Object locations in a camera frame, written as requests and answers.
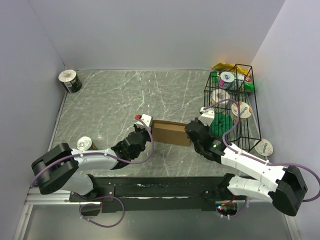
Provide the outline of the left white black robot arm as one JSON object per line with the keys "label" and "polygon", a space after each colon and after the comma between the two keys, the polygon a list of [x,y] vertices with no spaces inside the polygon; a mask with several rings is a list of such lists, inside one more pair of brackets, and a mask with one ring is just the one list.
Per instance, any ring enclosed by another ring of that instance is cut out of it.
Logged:
{"label": "left white black robot arm", "polygon": [[99,188],[93,178],[81,171],[106,169],[118,170],[128,165],[137,165],[136,159],[153,143],[149,124],[134,124],[134,131],[115,146],[104,150],[79,150],[67,143],[60,143],[31,164],[34,178],[31,186],[38,186],[42,195],[66,190],[82,195],[87,201],[94,201]]}

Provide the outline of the brown cardboard box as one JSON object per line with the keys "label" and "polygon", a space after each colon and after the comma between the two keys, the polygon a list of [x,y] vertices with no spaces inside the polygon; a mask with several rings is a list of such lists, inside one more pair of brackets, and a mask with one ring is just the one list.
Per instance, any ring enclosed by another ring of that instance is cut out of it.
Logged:
{"label": "brown cardboard box", "polygon": [[181,122],[155,119],[151,128],[153,140],[164,144],[189,147],[191,140],[185,132],[186,125]]}

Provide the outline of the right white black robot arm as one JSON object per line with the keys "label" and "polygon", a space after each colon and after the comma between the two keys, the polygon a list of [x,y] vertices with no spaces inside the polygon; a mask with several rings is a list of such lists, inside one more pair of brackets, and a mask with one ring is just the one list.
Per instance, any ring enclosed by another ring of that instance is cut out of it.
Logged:
{"label": "right white black robot arm", "polygon": [[184,130],[196,153],[209,161],[235,168],[249,176],[232,176],[229,182],[221,184],[218,193],[223,199],[228,200],[234,195],[252,197],[272,203],[285,215],[297,215],[308,191],[298,167],[274,166],[263,159],[255,159],[252,154],[242,151],[235,144],[212,136],[209,127],[198,119],[188,123]]}

